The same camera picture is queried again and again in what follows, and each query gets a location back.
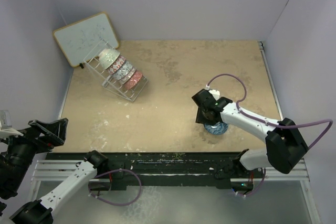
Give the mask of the blue white floral bowl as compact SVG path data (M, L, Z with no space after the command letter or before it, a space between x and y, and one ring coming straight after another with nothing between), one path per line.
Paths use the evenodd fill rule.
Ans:
M222 135L228 130L228 124L222 122L218 122L215 125L204 124L204 128L210 134Z

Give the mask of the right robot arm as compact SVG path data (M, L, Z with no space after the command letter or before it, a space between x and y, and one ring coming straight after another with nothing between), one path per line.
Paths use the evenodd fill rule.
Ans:
M246 177L257 168L272 167L289 174L304 157L309 148L293 120L277 121L239 108L231 99L215 98L210 91L202 89L192 96L197 105L196 123L214 126L225 123L242 129L265 143L258 150L245 149L232 161L234 173Z

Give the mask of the green white patterned bowl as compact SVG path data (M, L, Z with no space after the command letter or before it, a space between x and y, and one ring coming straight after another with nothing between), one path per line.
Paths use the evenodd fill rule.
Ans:
M120 52L113 48L103 49L98 54L99 63L104 70L108 69L116 61L119 55L120 55Z

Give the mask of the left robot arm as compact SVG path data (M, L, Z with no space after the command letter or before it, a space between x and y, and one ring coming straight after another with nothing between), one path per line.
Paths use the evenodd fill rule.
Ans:
M1 120L1 142L7 150L1 153L1 199L17 195L36 154L62 146L66 140L68 119L51 123L32 120L29 127L16 130ZM89 180L104 177L108 159L98 151L87 153L62 183L40 199L25 203L10 217L1 216L1 223L53 223L60 208Z

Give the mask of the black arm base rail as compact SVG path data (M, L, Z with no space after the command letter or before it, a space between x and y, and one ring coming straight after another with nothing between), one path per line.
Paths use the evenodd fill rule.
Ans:
M128 186L237 187L251 190L252 183L266 178L269 168L238 175L233 170L237 152L105 153L108 162L98 169L100 181L112 190Z

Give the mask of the pink red patterned bowl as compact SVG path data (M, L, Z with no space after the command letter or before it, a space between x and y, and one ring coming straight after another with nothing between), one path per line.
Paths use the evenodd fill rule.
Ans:
M132 89L141 80L143 74L140 71L136 71L132 77L124 84L126 90Z

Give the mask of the grey black patterned bowl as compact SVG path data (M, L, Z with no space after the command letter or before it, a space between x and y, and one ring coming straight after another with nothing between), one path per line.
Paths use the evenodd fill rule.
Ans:
M113 78L117 81L121 80L130 72L132 68L133 65L129 61L125 61L119 70L113 74Z

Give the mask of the red white patterned bowl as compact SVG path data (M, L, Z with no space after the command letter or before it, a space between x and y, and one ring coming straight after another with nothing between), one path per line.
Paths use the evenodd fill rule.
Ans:
M120 55L115 62L107 69L108 73L110 75L113 75L114 73L116 73L121 67L122 65L126 62L126 59L124 56Z

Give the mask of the brown white patterned bowl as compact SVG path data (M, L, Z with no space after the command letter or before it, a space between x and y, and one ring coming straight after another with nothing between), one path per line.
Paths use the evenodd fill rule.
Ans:
M136 72L136 68L133 67L119 82L121 85L124 85Z

